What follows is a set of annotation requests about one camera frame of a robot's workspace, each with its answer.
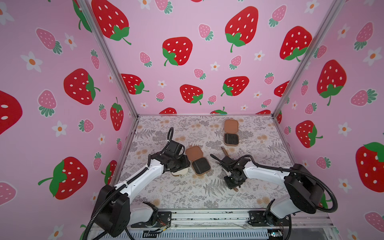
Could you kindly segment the cream nail clipper case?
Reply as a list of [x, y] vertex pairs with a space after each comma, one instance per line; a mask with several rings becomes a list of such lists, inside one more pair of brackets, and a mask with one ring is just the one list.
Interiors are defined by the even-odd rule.
[[182, 169], [182, 170], [179, 170], [177, 172], [172, 173], [172, 175], [174, 177], [181, 177], [181, 176], [186, 175], [188, 172], [189, 172], [189, 168], [185, 168], [185, 169]]

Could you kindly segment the light brown nail clipper case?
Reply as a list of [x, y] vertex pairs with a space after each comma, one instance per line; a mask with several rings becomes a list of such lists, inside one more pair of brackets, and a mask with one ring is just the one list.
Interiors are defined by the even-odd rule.
[[211, 165], [207, 158], [204, 157], [203, 151], [199, 146], [192, 146], [186, 149], [186, 155], [197, 176], [202, 176], [211, 170]]

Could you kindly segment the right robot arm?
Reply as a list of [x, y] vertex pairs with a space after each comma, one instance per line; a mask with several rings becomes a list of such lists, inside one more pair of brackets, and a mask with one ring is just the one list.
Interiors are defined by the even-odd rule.
[[294, 164], [291, 168], [266, 166], [257, 163], [251, 155], [237, 160], [226, 156], [218, 162], [228, 174], [224, 180], [229, 189], [240, 188], [248, 179], [258, 179], [286, 188], [287, 195], [271, 200], [262, 214], [251, 217], [248, 221], [251, 226], [277, 226], [283, 219], [299, 212], [334, 213], [338, 209], [338, 201], [332, 190], [303, 165]]

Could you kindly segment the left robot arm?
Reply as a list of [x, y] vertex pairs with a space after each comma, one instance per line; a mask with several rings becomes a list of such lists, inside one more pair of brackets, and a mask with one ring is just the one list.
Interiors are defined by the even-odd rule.
[[83, 240], [87, 240], [93, 224], [104, 231], [95, 239], [105, 235], [119, 236], [127, 226], [147, 222], [156, 211], [155, 206], [144, 204], [143, 209], [149, 213], [139, 213], [131, 208], [132, 201], [154, 179], [166, 172], [176, 173], [190, 166], [185, 155], [185, 146], [173, 140], [168, 140], [166, 146], [159, 152], [148, 156], [147, 164], [130, 178], [121, 183], [104, 186], [98, 195], [91, 219], [86, 226]]

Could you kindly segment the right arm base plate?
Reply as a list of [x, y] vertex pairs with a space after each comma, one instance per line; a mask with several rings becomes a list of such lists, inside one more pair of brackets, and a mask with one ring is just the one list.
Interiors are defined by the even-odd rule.
[[278, 219], [271, 213], [265, 214], [264, 211], [249, 211], [247, 223], [252, 227], [288, 227], [290, 219], [289, 217]]

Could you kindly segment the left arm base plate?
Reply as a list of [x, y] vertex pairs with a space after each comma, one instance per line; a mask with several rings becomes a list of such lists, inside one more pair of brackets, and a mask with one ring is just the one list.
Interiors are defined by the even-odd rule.
[[172, 212], [160, 211], [152, 216], [147, 222], [131, 225], [131, 228], [161, 228], [169, 227], [172, 221]]

